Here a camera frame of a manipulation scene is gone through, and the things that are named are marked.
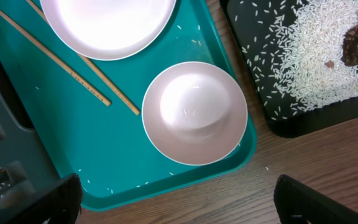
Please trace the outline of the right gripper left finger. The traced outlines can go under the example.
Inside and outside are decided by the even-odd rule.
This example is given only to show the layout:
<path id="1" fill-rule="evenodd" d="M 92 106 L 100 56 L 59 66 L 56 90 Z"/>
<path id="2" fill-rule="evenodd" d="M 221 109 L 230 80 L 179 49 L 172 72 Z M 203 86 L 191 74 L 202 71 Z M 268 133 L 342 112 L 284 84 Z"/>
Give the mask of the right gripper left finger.
<path id="1" fill-rule="evenodd" d="M 30 197 L 0 210 L 0 224 L 75 224 L 83 190 L 78 174 L 70 174 Z"/>

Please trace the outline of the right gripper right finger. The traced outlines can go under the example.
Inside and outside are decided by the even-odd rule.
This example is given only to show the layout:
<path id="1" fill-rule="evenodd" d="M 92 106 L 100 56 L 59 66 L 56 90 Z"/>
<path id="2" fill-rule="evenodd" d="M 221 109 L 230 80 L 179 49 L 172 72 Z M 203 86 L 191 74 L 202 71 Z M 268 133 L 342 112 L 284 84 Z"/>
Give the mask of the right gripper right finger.
<path id="1" fill-rule="evenodd" d="M 358 213 L 288 175 L 280 175 L 273 201 L 281 223 L 358 224 Z"/>

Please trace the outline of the pink bowl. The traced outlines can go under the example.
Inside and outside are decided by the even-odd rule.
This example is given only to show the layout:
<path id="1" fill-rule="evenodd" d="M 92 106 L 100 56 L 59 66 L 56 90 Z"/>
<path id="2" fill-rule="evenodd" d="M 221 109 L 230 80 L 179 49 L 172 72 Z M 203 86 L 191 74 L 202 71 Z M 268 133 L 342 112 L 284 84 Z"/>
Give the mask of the pink bowl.
<path id="1" fill-rule="evenodd" d="M 142 102 L 145 133 L 168 159 L 205 166 L 230 155 L 248 125 L 246 98 L 235 79 L 205 62 L 182 62 L 159 73 Z"/>

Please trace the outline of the pile of rice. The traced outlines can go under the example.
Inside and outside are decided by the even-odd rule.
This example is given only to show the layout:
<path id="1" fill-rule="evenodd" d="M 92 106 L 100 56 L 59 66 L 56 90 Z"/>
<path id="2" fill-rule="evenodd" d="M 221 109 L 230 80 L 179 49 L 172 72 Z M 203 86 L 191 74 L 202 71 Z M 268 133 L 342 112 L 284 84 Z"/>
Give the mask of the pile of rice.
<path id="1" fill-rule="evenodd" d="M 277 16 L 272 27 L 280 49 L 273 70 L 277 90 L 289 94 L 303 111 L 358 97 L 358 65 L 341 60 L 346 32 L 358 25 L 358 1 L 296 1 L 295 21 Z"/>

